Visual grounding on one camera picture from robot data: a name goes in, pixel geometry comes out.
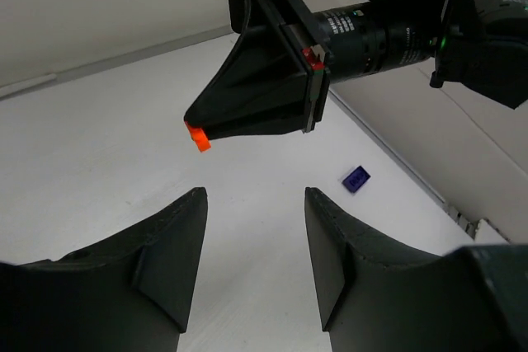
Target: wall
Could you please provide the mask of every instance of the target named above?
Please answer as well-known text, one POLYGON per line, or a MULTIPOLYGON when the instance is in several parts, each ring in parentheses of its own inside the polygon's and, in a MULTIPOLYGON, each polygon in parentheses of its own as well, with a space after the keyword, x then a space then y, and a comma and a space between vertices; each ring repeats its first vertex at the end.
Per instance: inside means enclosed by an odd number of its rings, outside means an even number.
POLYGON ((0 0, 0 86, 229 23, 227 0, 0 0))
MULTIPOLYGON (((306 0, 312 9, 361 0, 306 0)), ((428 87, 433 62, 335 86, 365 122, 464 215, 528 242, 528 106, 460 84, 428 87)))

